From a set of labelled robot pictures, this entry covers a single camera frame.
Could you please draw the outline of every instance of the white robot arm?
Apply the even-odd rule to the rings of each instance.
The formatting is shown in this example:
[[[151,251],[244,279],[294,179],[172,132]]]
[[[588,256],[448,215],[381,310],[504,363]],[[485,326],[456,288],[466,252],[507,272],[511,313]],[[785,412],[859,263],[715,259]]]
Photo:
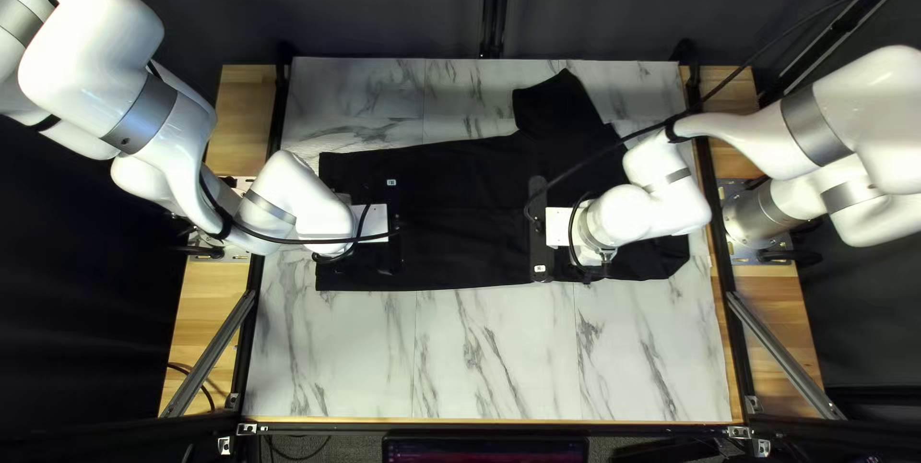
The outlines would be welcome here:
[[[881,48],[751,116],[687,116],[673,131],[723,139],[774,178],[724,210],[728,233],[743,244],[766,247],[771,237],[825,213],[854,246],[921,231],[921,52],[915,49]],[[583,264],[597,265],[605,250],[687,233],[710,220],[664,131],[629,151],[624,168],[632,185],[577,211],[584,218],[573,243]],[[556,222],[548,223],[548,245],[568,245]],[[581,245],[595,256],[581,253]]]
[[[115,148],[51,116],[19,90],[19,60],[52,10],[54,7],[48,0],[0,0],[0,114],[33,127],[81,155],[100,161],[111,159],[118,153]]]
[[[25,52],[9,60],[18,63],[11,79],[36,112],[104,145],[109,158],[117,153],[116,184],[256,254],[270,254],[277,240],[326,242],[310,245],[324,256],[351,246],[352,209],[291,153],[275,153],[244,198],[201,164],[214,109],[162,66],[147,69],[163,26],[143,2],[57,1]]]

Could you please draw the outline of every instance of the monitor screen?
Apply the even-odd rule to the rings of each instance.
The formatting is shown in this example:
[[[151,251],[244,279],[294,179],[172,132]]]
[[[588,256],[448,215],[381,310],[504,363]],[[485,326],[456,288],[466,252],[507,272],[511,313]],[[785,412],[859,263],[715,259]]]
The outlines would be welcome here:
[[[384,463],[584,463],[584,438],[384,438]]]

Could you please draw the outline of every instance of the marble tile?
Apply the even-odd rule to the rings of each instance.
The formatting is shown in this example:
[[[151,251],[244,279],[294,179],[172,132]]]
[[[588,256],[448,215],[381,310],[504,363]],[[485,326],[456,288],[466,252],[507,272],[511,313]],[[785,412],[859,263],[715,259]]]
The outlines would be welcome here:
[[[622,135],[684,106],[666,63],[298,58],[283,148],[397,148],[516,130],[511,91],[562,66]],[[690,145],[682,154],[694,167]],[[704,233],[668,281],[316,292],[267,257],[246,414],[728,421]]]
[[[556,60],[426,60],[425,143],[514,133],[512,91],[557,72]]]
[[[314,170],[321,151],[422,144],[425,60],[295,58],[282,148]]]
[[[284,133],[290,116],[422,118],[424,84],[423,59],[295,58]]]
[[[312,264],[265,259],[244,414],[409,416],[416,292],[316,292]]]
[[[674,62],[562,60],[561,68],[582,80],[602,120],[621,136],[685,109],[681,73]]]
[[[709,276],[695,257],[667,281],[577,285],[583,418],[731,420]]]
[[[576,419],[571,283],[420,292],[413,416]]]
[[[282,148],[292,151],[315,171],[322,151],[366,151],[422,144],[421,119],[288,115]]]

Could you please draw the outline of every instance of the wooden table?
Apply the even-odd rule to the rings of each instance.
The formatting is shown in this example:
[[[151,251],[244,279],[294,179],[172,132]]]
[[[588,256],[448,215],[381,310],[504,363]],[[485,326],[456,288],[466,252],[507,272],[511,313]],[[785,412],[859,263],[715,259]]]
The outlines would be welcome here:
[[[708,91],[734,68],[702,69],[702,90]],[[265,160],[274,98],[273,66],[224,66],[217,94],[218,125],[208,146],[206,162],[218,175],[256,175]],[[706,110],[751,114],[758,110],[751,69],[733,80],[706,104]],[[761,172],[727,143],[710,139],[718,178],[754,178]],[[812,334],[803,304],[800,281],[794,266],[734,268],[736,285],[754,312],[772,329],[812,378],[822,384],[812,346]],[[246,288],[248,264],[190,262],[179,300],[170,361],[191,366],[213,338],[217,328]],[[717,315],[730,383],[734,422],[742,420],[736,390],[730,340],[716,268],[712,273]],[[205,386],[221,407],[233,374],[236,340],[214,366]],[[787,416],[817,416],[812,407],[789,384],[777,363],[754,338],[748,339],[755,392],[766,412]],[[166,406],[184,375],[167,369],[161,409]],[[187,414],[210,410],[199,393]]]

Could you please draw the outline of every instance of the black t-shirt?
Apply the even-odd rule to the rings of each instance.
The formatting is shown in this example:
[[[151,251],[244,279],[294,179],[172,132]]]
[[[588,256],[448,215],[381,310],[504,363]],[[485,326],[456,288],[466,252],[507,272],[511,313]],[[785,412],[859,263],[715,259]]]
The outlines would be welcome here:
[[[399,223],[401,233],[317,265],[317,290],[419,291],[531,282],[529,222],[522,213],[528,181],[533,175],[550,180],[619,137],[566,69],[513,91],[512,108],[519,131],[510,136],[320,153],[319,177],[327,186],[356,204],[388,204],[391,227]],[[628,184],[625,152],[621,148],[552,188],[548,206],[572,207],[587,191],[597,197]],[[636,242],[619,249],[610,277],[665,279],[687,260],[687,236]],[[570,265],[565,247],[556,249],[553,276],[584,279]]]

